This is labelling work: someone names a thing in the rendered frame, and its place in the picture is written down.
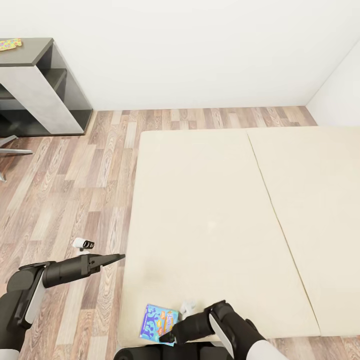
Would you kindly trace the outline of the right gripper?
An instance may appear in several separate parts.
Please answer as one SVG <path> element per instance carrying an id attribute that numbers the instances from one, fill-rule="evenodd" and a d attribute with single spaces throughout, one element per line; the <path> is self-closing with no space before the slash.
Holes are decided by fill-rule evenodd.
<path id="1" fill-rule="evenodd" d="M 204 338 L 197 326 L 198 314 L 199 312 L 191 314 L 184 320 L 174 324 L 171 331 L 159 337 L 159 341 L 171 344 L 176 342 L 178 346 L 181 346 L 187 342 Z"/>

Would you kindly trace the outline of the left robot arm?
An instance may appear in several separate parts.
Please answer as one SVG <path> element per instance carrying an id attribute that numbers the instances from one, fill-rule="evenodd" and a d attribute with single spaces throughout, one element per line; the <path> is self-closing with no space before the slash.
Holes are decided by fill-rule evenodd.
<path id="1" fill-rule="evenodd" d="M 101 266 L 122 260 L 125 254 L 99 255 L 91 240 L 77 237 L 77 257 L 22 265 L 9 279 L 0 298 L 0 360 L 18 360 L 25 334 L 32 327 L 47 288 L 67 284 L 99 273 Z"/>

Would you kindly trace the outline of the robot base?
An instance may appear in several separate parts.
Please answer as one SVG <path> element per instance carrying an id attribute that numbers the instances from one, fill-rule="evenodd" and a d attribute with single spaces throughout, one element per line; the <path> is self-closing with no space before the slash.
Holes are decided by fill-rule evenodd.
<path id="1" fill-rule="evenodd" d="M 122 347 L 113 360 L 234 360 L 221 341 L 191 341 L 182 345 L 146 344 Z"/>

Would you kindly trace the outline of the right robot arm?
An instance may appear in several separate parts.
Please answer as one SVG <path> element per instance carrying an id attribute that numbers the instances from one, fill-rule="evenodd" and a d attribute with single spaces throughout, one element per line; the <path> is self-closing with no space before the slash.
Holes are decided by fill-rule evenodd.
<path id="1" fill-rule="evenodd" d="M 234 360 L 289 360 L 270 342 L 261 336 L 255 325 L 247 318 L 241 318 L 225 299 L 206 307 L 203 312 L 194 313 L 197 306 L 194 298 L 181 303 L 179 311 L 182 321 L 172 330 L 159 337 L 161 343 L 187 342 L 217 335 Z"/>

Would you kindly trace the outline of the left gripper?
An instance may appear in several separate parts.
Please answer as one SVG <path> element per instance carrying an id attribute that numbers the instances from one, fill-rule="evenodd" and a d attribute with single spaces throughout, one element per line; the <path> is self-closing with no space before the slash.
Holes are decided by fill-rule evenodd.
<path id="1" fill-rule="evenodd" d="M 101 266 L 117 262 L 125 258 L 125 254 L 99 255 L 87 253 L 81 256 L 69 258 L 63 261 L 60 266 L 59 275 L 63 284 L 90 277 L 99 273 Z"/>

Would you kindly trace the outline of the board game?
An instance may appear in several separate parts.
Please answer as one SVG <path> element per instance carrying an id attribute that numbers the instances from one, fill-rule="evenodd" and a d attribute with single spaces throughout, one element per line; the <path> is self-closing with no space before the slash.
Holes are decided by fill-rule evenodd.
<path id="1" fill-rule="evenodd" d="M 148 304 L 141 327 L 140 337 L 160 344 L 174 346 L 173 343 L 163 343 L 159 337 L 173 330 L 172 327 L 178 322 L 179 311 L 154 304 Z"/>

